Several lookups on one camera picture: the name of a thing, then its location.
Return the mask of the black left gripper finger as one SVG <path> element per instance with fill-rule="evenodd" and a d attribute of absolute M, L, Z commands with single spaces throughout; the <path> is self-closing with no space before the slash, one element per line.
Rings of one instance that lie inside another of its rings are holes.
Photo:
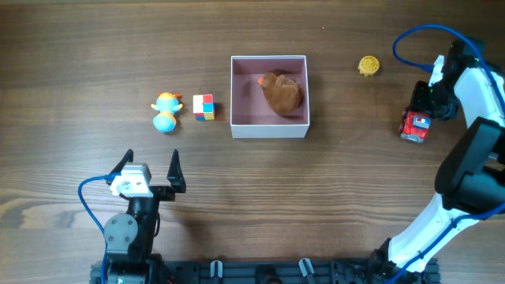
<path fill-rule="evenodd" d="M 122 159 L 119 161 L 119 163 L 113 168 L 113 170 L 108 174 L 108 178 L 106 179 L 107 184 L 111 184 L 112 181 L 114 180 L 115 176 L 120 174 L 123 167 L 126 165 L 126 163 L 131 163 L 133 161 L 133 150 L 129 149 Z"/>
<path fill-rule="evenodd" d="M 185 193 L 186 183 L 181 170 L 179 153 L 174 149 L 166 179 L 170 182 L 170 187 L 175 193 Z"/>

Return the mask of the red toy truck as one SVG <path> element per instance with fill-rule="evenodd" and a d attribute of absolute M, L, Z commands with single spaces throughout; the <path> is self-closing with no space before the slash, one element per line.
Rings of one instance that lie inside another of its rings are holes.
<path fill-rule="evenodd" d="M 415 143 L 423 143 L 429 132 L 431 118 L 421 112 L 405 109 L 399 126 L 400 137 Z"/>

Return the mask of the yellow round toy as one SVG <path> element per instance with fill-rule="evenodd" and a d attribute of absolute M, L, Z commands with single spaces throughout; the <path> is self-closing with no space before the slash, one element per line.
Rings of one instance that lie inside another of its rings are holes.
<path fill-rule="evenodd" d="M 380 69 L 380 62 L 372 55 L 364 56 L 358 63 L 358 70 L 365 77 L 373 76 Z"/>

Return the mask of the brown plush toy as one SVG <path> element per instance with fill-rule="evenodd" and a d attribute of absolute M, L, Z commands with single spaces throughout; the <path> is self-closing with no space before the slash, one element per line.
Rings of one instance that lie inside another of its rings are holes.
<path fill-rule="evenodd" d="M 305 90 L 295 80 L 282 74 L 265 73 L 258 79 L 268 106 L 280 116 L 294 112 L 305 96 Z"/>

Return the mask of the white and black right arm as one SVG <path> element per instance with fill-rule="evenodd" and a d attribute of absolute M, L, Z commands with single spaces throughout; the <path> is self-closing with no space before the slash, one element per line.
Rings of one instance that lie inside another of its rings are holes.
<path fill-rule="evenodd" d="M 468 129 L 440 165 L 435 194 L 400 234 L 374 250 L 365 266 L 369 279 L 388 283 L 424 281 L 428 262 L 464 229 L 504 213 L 504 79 L 481 56 L 483 43 L 456 39 L 446 56 L 416 83 L 400 128 L 404 140 L 421 143 L 434 120 L 463 111 Z"/>

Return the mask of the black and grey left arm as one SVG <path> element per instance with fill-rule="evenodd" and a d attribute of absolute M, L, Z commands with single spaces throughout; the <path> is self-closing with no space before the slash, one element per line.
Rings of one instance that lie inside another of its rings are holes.
<path fill-rule="evenodd" d="M 173 151 L 168 185 L 151 185 L 145 163 L 133 161 L 129 149 L 106 178 L 113 195 L 128 201 L 126 212 L 111 217 L 103 229 L 106 251 L 100 268 L 101 283 L 175 283 L 163 258 L 152 251 L 159 234 L 159 204 L 186 191 L 178 151 Z"/>

